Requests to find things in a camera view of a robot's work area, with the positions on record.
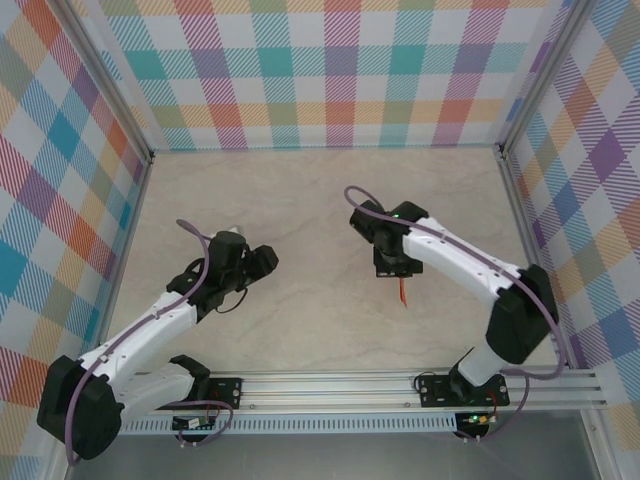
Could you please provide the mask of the black left circuit board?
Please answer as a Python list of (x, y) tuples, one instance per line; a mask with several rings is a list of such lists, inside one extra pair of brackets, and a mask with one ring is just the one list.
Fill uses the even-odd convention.
[(211, 430), (216, 423), (212, 416), (174, 416), (171, 421), (173, 431), (205, 431)]

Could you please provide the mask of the grey metal panel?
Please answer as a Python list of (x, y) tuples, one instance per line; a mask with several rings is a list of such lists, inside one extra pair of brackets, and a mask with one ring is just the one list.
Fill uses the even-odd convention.
[(198, 449), (122, 437), (66, 480), (601, 480), (583, 448), (464, 444), (437, 435), (229, 436)]

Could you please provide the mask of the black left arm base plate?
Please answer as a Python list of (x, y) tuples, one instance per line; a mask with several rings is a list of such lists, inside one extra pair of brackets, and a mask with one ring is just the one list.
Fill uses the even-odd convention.
[(207, 377), (194, 379), (190, 375), (161, 378), (152, 395), (159, 411), (169, 410), (233, 410), (240, 407), (243, 380), (238, 377)]

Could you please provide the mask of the aluminium table side rail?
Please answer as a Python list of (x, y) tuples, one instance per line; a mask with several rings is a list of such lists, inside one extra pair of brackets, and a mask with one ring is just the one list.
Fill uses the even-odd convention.
[(91, 345), (93, 347), (100, 345), (107, 338), (107, 335), (109, 332), (111, 320), (113, 318), (115, 307), (117, 304), (120, 287), (121, 287), (124, 273), (126, 270), (126, 265), (129, 258), (131, 246), (133, 244), (143, 202), (148, 189), (152, 169), (155, 163), (155, 158), (156, 158), (156, 152), (151, 150), (149, 152), (148, 158), (146, 159), (145, 166), (142, 170), (139, 190), (135, 198), (133, 210), (131, 212), (131, 215), (127, 224), (127, 229), (125, 231), (126, 236), (124, 237), (123, 248), (122, 248), (118, 263), (116, 265), (113, 281), (111, 282), (111, 288), (110, 288), (109, 296), (107, 298), (107, 302), (105, 305), (105, 310), (101, 316), (101, 319), (97, 326), (97, 330), (92, 339)]
[[(516, 225), (521, 238), (521, 243), (523, 245), (527, 260), (530, 263), (535, 263), (542, 267), (542, 257), (536, 244), (534, 231), (527, 218), (524, 198), (519, 191), (513, 167), (511, 166), (509, 160), (509, 155), (504, 152), (504, 149), (500, 144), (494, 145), (493, 151), (511, 209), (515, 217)], [(558, 322), (557, 329), (558, 334), (551, 334), (552, 343), (557, 350), (557, 357), (562, 361), (564, 366), (573, 368), (574, 362), (572, 354), (566, 345), (561, 322)]]

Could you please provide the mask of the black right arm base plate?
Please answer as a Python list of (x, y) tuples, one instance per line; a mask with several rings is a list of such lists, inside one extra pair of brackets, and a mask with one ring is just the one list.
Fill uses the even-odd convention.
[(423, 408), (430, 407), (504, 407), (510, 405), (505, 377), (493, 375), (482, 386), (448, 374), (424, 374), (414, 378), (414, 389)]

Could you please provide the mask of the aluminium mounting rail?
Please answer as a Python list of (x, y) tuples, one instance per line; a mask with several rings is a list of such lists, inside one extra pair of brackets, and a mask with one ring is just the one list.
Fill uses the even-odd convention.
[(123, 423), (157, 411), (152, 395), (161, 378), (190, 375), (238, 377), (243, 380), (240, 407), (226, 410), (169, 410), (180, 415), (215, 416), (229, 412), (266, 414), (376, 413), (401, 410), (446, 412), (489, 412), (502, 414), (517, 408), (530, 410), (600, 409), (606, 406), (604, 392), (596, 374), (589, 370), (567, 370), (552, 380), (527, 380), (506, 376), (510, 405), (504, 407), (430, 407), (423, 408), (414, 389), (414, 378), (424, 374), (408, 371), (375, 372), (280, 372), (191, 374), (187, 369), (168, 364), (158, 372), (137, 373), (116, 386), (104, 375), (82, 378), (76, 369), (63, 379), (53, 395), (55, 412), (86, 414), (91, 418), (113, 416)]

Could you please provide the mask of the aluminium frame post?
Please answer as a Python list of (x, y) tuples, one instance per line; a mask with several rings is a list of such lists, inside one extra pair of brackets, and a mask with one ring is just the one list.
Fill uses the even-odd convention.
[(549, 0), (509, 89), (504, 122), (495, 137), (499, 162), (508, 158), (555, 79), (598, 0)]
[(155, 156), (153, 149), (144, 137), (142, 129), (131, 113), (128, 104), (117, 87), (116, 81), (87, 33), (80, 17), (76, 14), (70, 0), (46, 0), (46, 3), (69, 36), (71, 43), (85, 64), (85, 68), (97, 88), (104, 95), (127, 138), (144, 158), (146, 164), (152, 165)]

